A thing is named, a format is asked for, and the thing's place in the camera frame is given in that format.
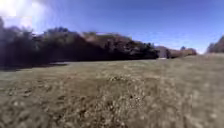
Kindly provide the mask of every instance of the tree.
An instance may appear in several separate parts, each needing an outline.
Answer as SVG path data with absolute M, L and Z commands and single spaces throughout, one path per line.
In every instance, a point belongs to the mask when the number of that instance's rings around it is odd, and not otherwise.
M 186 50 L 186 47 L 182 46 L 182 47 L 180 48 L 180 50 Z

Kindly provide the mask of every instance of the cloud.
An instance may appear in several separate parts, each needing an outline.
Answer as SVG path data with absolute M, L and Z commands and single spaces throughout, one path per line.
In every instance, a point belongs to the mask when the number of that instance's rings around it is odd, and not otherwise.
M 19 26 L 37 27 L 47 11 L 44 0 L 0 0 L 0 15 Z

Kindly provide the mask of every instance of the bush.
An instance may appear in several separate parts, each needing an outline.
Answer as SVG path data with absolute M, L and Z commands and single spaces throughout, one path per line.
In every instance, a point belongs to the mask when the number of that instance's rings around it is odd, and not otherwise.
M 211 43 L 207 48 L 207 53 L 224 53 L 224 36 L 217 43 Z

